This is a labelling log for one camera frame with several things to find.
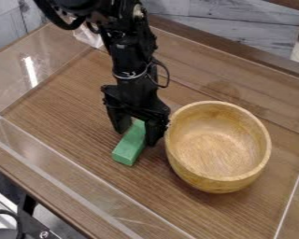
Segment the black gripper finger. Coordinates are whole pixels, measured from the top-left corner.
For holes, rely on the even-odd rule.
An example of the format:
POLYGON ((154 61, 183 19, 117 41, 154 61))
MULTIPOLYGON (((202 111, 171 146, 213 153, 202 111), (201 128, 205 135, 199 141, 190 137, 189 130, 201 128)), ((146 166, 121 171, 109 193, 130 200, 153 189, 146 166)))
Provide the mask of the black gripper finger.
POLYGON ((146 121, 146 144, 149 147, 154 147, 165 136, 165 133, 169 129, 169 123, 169 119, 150 119, 146 121))
POLYGON ((115 131, 125 134, 133 124, 131 116, 122 107, 107 105, 106 108, 115 131))

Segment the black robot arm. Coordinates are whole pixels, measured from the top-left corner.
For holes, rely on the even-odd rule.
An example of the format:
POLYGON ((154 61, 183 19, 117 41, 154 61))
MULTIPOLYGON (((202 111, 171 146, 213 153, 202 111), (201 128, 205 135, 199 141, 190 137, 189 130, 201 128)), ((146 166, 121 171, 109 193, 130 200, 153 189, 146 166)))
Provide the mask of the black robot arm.
POLYGON ((125 133, 134 119, 145 122, 145 142, 165 136, 171 109, 159 99, 158 38, 141 0, 34 0, 52 23, 72 31, 86 26, 99 35, 113 59, 114 85, 102 86, 113 126, 125 133))

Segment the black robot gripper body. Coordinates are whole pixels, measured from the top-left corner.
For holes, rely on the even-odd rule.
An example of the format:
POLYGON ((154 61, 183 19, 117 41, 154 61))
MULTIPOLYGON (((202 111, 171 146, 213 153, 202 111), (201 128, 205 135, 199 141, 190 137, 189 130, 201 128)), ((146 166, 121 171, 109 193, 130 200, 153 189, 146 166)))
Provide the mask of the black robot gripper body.
POLYGON ((103 85, 105 105, 114 105, 126 109, 131 118, 143 121, 169 119, 171 109, 159 99, 159 88, 169 85, 159 84, 157 68, 137 71, 115 71, 115 85, 103 85))

